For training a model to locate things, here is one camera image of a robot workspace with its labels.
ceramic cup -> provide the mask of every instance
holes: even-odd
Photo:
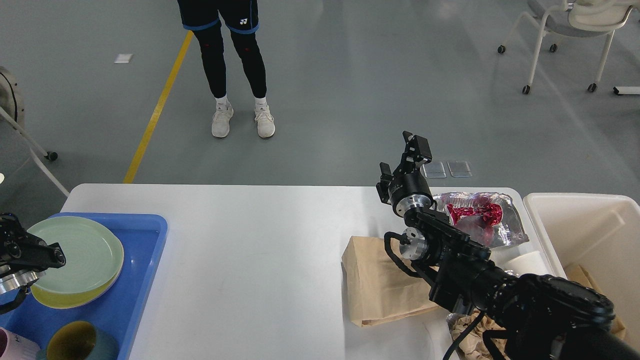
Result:
[[[38,344],[0,327],[0,360],[34,360]]]
[[[36,360],[116,360],[118,342],[86,321],[68,323],[53,335]]]

blue tray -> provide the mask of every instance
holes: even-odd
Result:
[[[120,239],[124,265],[120,276],[105,294],[87,305],[56,310],[28,296],[20,307],[0,315],[0,327],[33,340],[44,348],[63,325],[87,320],[110,333],[120,345],[118,360],[129,358],[142,311],[156,274],[166,240],[167,223],[159,215],[58,213],[99,222]],[[15,291],[2,294],[0,303],[11,301]]]

chair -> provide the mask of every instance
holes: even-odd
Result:
[[[20,133],[27,145],[29,145],[31,158],[38,168],[40,168],[51,182],[56,185],[60,192],[68,197],[69,191],[62,186],[58,179],[56,179],[56,177],[53,176],[49,169],[47,169],[47,167],[42,163],[42,160],[40,160],[36,155],[36,151],[49,161],[55,161],[55,159],[58,158],[58,154],[55,152],[45,151],[24,130],[24,104],[22,102],[22,96],[16,85],[18,85],[18,83],[14,76],[4,67],[0,67],[0,119],[5,119],[9,125],[14,128],[14,130]]]
[[[577,29],[598,31],[602,24],[624,19],[633,8],[640,8],[640,0],[580,0],[569,13],[569,23]],[[640,86],[614,86],[616,95],[640,95]]]
[[[593,2],[604,2],[599,0],[593,0]],[[569,23],[570,9],[573,7],[567,0],[527,0],[527,4],[534,15],[528,12],[522,12],[513,27],[509,31],[506,39],[502,42],[502,45],[498,47],[498,53],[504,54],[506,51],[506,45],[509,38],[515,32],[520,20],[523,18],[529,20],[534,27],[538,29],[538,37],[536,40],[536,47],[533,53],[533,62],[531,64],[531,73],[529,74],[529,82],[522,88],[522,93],[527,95],[531,91],[531,85],[533,84],[533,76],[536,72],[536,65],[538,63],[538,55],[540,55],[540,47],[542,46],[542,38],[549,33],[562,35],[564,37],[574,38],[591,38],[607,35],[604,48],[602,49],[602,55],[600,57],[600,66],[596,74],[595,81],[589,85],[587,91],[594,92],[598,87],[600,78],[602,77],[602,71],[604,70],[604,64],[607,61],[607,55],[609,48],[611,47],[611,41],[613,40],[613,34],[616,29],[621,28],[626,23],[630,10],[621,14],[621,16],[613,19],[610,13],[607,16],[603,16],[602,12],[594,13],[588,16],[598,18],[598,26],[590,29],[579,29],[573,27]],[[549,47],[551,53],[556,52],[558,49],[557,44],[552,44]]]

white table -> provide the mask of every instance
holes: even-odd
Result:
[[[431,190],[509,194],[531,240],[495,260],[543,251],[516,191]],[[451,344],[443,309],[366,329],[349,321],[349,237],[405,228],[374,187],[82,184],[62,211],[169,223],[130,359],[441,359]]]

white sock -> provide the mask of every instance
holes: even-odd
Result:
[[[255,98],[255,108],[261,109],[267,107],[267,98],[266,97],[256,97]]]
[[[224,95],[223,97],[215,97],[216,100],[216,109],[217,110],[227,110],[229,107],[229,100],[227,99],[227,96]]]

